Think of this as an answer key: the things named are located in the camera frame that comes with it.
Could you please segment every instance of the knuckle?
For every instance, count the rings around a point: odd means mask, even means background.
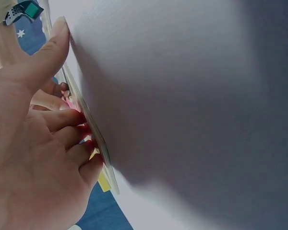
[[[60,47],[58,46],[55,40],[50,39],[46,44],[44,44],[41,48],[44,51],[58,51]]]

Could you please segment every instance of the green tag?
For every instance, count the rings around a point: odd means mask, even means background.
[[[32,3],[25,9],[24,13],[29,15],[30,18],[34,18],[36,12],[38,11],[38,7]]]

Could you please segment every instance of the wrist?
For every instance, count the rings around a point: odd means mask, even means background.
[[[23,52],[16,36],[14,25],[5,26],[0,24],[0,69],[4,66],[13,65],[17,56]]]

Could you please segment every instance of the finger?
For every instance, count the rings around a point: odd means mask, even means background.
[[[36,94],[34,94],[31,104],[39,105],[53,111],[70,108],[61,98],[50,95],[42,90],[38,90]]]
[[[100,154],[95,154],[91,160],[80,167],[79,174],[86,182],[90,189],[93,189],[96,184],[100,172],[102,170],[103,162]]]
[[[69,150],[76,144],[79,144],[88,134],[88,126],[67,126],[53,134],[53,137],[61,142],[66,150]]]
[[[43,116],[50,132],[56,132],[67,126],[78,126],[86,122],[84,115],[74,109],[37,112]]]
[[[51,39],[26,62],[10,66],[8,78],[25,86],[31,96],[53,77],[65,62],[69,51],[69,29],[63,17],[53,26]]]
[[[62,82],[62,83],[60,84],[60,89],[61,89],[61,91],[67,91],[67,90],[69,90],[69,86],[68,86],[67,83]]]
[[[94,140],[88,140],[84,143],[73,146],[67,151],[67,158],[77,164],[78,167],[86,163],[92,155],[97,143]]]
[[[61,86],[57,84],[53,79],[48,80],[42,87],[42,90],[48,94],[62,97]]]

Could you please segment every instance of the fingernail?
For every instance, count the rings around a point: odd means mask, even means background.
[[[71,92],[69,90],[63,92],[64,97],[69,97],[70,95],[71,95]]]
[[[64,27],[67,27],[65,17],[59,17],[52,27],[51,38],[59,35]]]
[[[70,109],[70,107],[69,107],[69,105],[68,105],[67,103],[62,104],[62,105],[60,106],[60,110],[64,110],[64,109]]]

